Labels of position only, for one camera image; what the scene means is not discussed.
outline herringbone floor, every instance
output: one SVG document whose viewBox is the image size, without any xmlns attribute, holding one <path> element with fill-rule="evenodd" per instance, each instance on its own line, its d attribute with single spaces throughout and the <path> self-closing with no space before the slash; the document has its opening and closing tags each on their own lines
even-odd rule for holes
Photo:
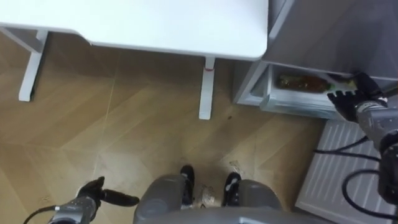
<svg viewBox="0 0 398 224">
<path fill-rule="evenodd" d="M 71 200 L 100 175 L 107 188 L 141 196 L 188 163 L 197 200 L 204 192 L 217 204 L 236 170 L 270 185 L 287 210 L 294 204 L 323 121 L 231 104 L 232 61 L 217 61 L 213 114 L 200 121 L 200 57 L 90 47 L 52 34 L 34 101 L 21 103 L 28 56 L 0 36 L 0 223 Z M 104 203 L 94 223 L 131 223 L 133 211 Z"/>
</svg>

